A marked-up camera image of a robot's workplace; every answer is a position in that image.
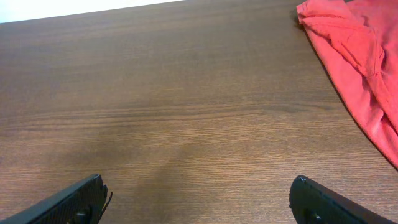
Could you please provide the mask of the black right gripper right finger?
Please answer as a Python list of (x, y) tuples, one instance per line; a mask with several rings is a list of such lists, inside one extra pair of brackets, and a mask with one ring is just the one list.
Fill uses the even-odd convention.
[(395, 224), (304, 175), (292, 182), (289, 207), (299, 224)]

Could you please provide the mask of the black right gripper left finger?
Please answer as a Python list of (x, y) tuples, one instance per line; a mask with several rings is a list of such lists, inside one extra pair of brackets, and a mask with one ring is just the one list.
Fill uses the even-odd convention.
[(112, 196), (101, 175), (93, 174), (1, 224), (98, 224)]

